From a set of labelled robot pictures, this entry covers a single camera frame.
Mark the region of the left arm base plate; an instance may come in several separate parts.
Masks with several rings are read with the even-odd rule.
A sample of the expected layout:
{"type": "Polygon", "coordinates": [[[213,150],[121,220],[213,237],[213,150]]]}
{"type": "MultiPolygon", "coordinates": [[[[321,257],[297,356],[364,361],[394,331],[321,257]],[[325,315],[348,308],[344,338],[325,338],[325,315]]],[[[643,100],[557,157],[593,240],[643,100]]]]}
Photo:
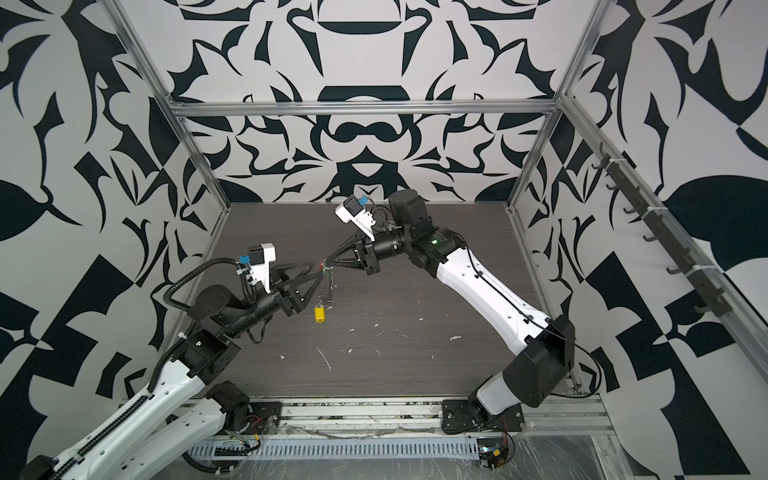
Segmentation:
{"type": "Polygon", "coordinates": [[[282,410],[280,401],[251,402],[240,433],[261,436],[276,432],[281,424],[282,410]]]}

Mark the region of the yellow capped key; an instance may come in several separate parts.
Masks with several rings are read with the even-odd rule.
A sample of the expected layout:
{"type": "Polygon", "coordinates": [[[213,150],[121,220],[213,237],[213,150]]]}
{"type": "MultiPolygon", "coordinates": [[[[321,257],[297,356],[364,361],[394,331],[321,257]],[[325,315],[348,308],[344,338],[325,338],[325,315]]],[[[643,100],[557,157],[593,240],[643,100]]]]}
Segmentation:
{"type": "Polygon", "coordinates": [[[314,308],[314,319],[318,324],[326,321],[326,308],[324,306],[316,306],[314,308]]]}

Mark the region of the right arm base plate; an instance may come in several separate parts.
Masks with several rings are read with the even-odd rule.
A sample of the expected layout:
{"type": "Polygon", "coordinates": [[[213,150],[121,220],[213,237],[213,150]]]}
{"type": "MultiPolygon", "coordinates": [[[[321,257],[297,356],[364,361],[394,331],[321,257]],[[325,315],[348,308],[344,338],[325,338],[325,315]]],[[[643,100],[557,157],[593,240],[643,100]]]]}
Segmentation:
{"type": "Polygon", "coordinates": [[[501,414],[486,412],[476,401],[446,399],[441,403],[441,430],[448,435],[483,431],[521,432],[525,418],[520,405],[514,405],[501,414]]]}

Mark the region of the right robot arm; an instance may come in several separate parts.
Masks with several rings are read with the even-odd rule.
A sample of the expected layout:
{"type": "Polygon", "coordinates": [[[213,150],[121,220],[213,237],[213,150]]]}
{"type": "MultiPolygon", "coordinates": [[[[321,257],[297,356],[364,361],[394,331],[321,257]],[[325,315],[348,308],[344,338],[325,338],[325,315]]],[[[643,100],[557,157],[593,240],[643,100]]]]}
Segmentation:
{"type": "Polygon", "coordinates": [[[515,294],[473,253],[457,232],[433,223],[425,200],[413,189],[392,194],[382,218],[367,197],[349,196],[336,217],[357,232],[325,260],[334,268],[377,273],[400,254],[473,307],[505,342],[513,360],[468,397],[471,422],[494,420],[518,405],[536,408],[575,366],[581,347],[567,319],[553,319],[515,294]]]}

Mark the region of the large wire keyring red sleeve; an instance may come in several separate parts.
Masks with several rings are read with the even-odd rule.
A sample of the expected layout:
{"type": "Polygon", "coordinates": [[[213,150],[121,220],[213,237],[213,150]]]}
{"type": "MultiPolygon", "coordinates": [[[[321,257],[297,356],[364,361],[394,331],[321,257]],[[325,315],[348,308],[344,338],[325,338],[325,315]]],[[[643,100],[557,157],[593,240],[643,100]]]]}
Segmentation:
{"type": "Polygon", "coordinates": [[[322,273],[324,276],[325,287],[321,295],[319,296],[319,304],[326,310],[331,309],[334,306],[334,290],[335,281],[333,274],[333,266],[329,266],[326,262],[321,264],[322,273]]]}

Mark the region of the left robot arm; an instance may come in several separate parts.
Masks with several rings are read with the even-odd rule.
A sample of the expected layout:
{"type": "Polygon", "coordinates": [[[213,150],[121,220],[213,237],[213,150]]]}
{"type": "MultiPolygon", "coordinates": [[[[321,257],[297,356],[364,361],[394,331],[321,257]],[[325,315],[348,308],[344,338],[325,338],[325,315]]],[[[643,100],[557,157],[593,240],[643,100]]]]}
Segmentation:
{"type": "Polygon", "coordinates": [[[164,303],[192,324],[160,356],[147,384],[82,440],[56,456],[30,460],[20,478],[149,479],[219,432],[239,438],[250,427],[250,399],[234,383],[216,380],[240,351],[236,339],[251,336],[253,327],[266,326],[279,312],[291,316],[305,310],[323,278],[312,262],[255,263],[252,255],[200,264],[164,293],[164,303]],[[191,305],[174,299],[220,264],[235,267],[241,297],[212,285],[191,305]]]}

